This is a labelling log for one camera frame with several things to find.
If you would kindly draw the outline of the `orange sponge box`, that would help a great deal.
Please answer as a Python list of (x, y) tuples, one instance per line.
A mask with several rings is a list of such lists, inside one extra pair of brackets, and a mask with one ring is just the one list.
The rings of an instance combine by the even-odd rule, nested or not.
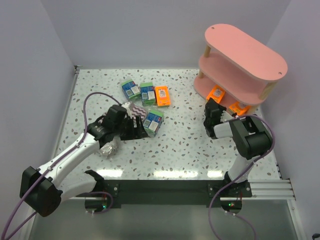
[(158, 107), (169, 107), (171, 105), (171, 99), (169, 89), (167, 86), (155, 87), (156, 104)]
[(215, 85), (210, 93), (207, 95), (206, 100), (209, 101), (210, 99), (213, 99), (216, 103), (220, 103), (225, 96), (226, 91), (220, 87), (219, 85)]
[(234, 102), (231, 104), (228, 108), (227, 111), (229, 112), (230, 115), (232, 116), (242, 116), (245, 113), (248, 112), (248, 110), (251, 108), (250, 105), (243, 104), (241, 102)]

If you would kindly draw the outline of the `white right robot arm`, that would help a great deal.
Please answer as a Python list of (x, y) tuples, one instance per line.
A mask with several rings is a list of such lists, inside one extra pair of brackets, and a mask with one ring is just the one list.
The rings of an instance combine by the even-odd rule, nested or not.
[(236, 146), (236, 160), (224, 175), (226, 189), (244, 185), (254, 163), (269, 154), (275, 145), (273, 134), (260, 117), (230, 113), (212, 98), (205, 104), (203, 125), (211, 139), (232, 138)]

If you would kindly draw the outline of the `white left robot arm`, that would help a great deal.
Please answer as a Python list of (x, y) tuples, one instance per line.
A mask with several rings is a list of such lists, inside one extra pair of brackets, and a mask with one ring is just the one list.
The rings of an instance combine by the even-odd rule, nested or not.
[(115, 137), (122, 141), (148, 137), (139, 114), (129, 107), (113, 105), (105, 115), (88, 124), (84, 133), (54, 159), (38, 168), (28, 167), (22, 173), (20, 198), (42, 217), (52, 214), (65, 200), (106, 190), (105, 179), (94, 170), (85, 171), (74, 182), (64, 179), (82, 161), (100, 150)]

